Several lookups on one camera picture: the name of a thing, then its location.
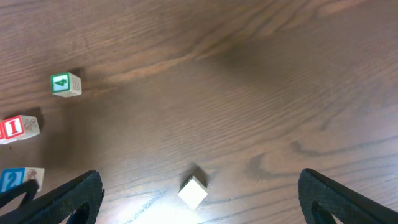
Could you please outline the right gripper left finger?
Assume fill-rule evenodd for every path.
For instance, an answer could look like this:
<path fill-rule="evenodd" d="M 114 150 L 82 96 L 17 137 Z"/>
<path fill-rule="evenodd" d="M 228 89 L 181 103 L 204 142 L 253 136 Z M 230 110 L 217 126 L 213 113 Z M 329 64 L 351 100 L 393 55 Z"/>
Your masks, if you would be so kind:
<path fill-rule="evenodd" d="M 104 197 L 100 173 L 89 170 L 33 201 L 1 215 L 1 223 L 95 223 Z"/>

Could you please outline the red letter I block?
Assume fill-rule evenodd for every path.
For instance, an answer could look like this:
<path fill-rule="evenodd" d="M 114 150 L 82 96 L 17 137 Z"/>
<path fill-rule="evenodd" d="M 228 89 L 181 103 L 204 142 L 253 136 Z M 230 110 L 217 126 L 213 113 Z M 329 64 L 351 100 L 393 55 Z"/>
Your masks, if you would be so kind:
<path fill-rule="evenodd" d="M 2 122 L 5 140 L 3 144 L 25 140 L 40 134 L 35 116 L 18 115 Z"/>

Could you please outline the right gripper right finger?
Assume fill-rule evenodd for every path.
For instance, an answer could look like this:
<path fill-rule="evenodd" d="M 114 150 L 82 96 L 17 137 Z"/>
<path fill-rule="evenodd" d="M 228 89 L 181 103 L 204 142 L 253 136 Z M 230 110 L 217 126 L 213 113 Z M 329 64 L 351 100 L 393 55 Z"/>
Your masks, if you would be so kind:
<path fill-rule="evenodd" d="M 298 180 L 298 199 L 310 224 L 397 223 L 397 212 L 351 190 L 344 185 L 306 168 Z"/>

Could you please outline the red letter A block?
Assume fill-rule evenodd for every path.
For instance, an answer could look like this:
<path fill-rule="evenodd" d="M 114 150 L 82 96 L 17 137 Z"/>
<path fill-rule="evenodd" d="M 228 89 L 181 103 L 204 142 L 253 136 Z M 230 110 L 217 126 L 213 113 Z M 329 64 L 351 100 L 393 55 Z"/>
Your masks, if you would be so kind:
<path fill-rule="evenodd" d="M 3 122 L 3 120 L 0 120 L 0 143 L 1 144 L 3 144 L 3 142 L 5 140 L 2 122 Z"/>

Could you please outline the blue number 2 block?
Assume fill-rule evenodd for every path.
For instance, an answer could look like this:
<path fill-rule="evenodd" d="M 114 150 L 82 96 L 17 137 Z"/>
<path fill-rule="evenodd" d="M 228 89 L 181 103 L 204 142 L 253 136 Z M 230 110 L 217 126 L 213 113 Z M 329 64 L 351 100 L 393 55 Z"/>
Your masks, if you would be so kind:
<path fill-rule="evenodd" d="M 35 180 L 39 185 L 38 192 L 40 192 L 42 190 L 44 173 L 44 168 L 37 167 L 5 169 L 1 174 L 1 192 L 6 192 L 28 180 Z"/>

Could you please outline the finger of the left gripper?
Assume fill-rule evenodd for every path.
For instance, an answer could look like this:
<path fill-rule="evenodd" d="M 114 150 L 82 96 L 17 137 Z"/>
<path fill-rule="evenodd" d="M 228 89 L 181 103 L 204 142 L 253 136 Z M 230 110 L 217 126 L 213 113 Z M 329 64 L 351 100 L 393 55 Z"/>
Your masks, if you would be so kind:
<path fill-rule="evenodd" d="M 7 190 L 1 193 L 0 196 L 0 206 L 3 208 L 9 202 L 14 200 L 16 197 L 25 194 L 22 202 L 19 204 L 19 207 L 24 206 L 25 204 L 33 201 L 36 193 L 38 192 L 39 184 L 36 180 L 28 180 L 17 187 L 14 187 L 10 190 Z"/>

